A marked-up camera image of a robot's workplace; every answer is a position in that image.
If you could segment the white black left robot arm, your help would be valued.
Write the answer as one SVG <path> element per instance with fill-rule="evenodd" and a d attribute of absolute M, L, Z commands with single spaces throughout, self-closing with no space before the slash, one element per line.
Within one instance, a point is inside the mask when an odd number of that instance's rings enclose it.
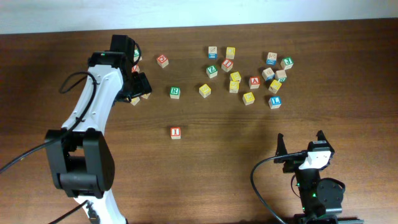
<path fill-rule="evenodd" d="M 127 223 L 111 190 L 115 165 L 104 130 L 115 102 L 152 91 L 145 74 L 132 71 L 137 63 L 133 53 L 93 53 L 73 113 L 45 137 L 55 187 L 82 204 L 91 223 Z"/>

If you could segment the green letter R block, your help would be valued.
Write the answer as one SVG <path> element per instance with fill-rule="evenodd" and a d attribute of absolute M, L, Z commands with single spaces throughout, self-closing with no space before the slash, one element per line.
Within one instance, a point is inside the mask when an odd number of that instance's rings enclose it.
<path fill-rule="evenodd" d="M 170 97 L 171 99 L 179 99 L 180 98 L 180 88 L 176 86 L 172 86 L 170 88 Z"/>

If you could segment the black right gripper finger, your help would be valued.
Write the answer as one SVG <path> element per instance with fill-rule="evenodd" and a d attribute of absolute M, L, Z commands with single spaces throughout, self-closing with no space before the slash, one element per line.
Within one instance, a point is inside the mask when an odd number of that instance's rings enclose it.
<path fill-rule="evenodd" d="M 277 156 L 287 155 L 287 150 L 286 150 L 285 143 L 284 143 L 284 135 L 282 133 L 279 133 L 277 135 L 277 149 L 276 149 L 275 154 Z"/>
<path fill-rule="evenodd" d="M 326 142 L 326 137 L 322 130 L 317 132 L 317 141 Z"/>

